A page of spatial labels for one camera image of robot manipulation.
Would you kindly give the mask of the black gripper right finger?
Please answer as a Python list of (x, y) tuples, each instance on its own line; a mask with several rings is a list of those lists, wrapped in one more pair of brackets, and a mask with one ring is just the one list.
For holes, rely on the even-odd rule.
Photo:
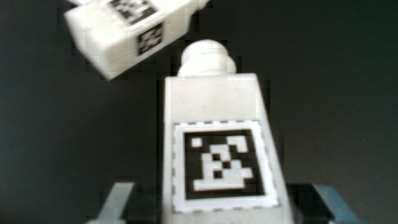
[(357, 215), (330, 185), (288, 185), (295, 224), (359, 224)]

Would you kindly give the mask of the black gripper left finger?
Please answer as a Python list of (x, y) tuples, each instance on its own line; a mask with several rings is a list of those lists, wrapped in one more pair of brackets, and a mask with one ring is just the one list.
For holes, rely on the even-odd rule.
[(158, 224), (158, 189), (135, 182), (115, 182), (87, 224)]

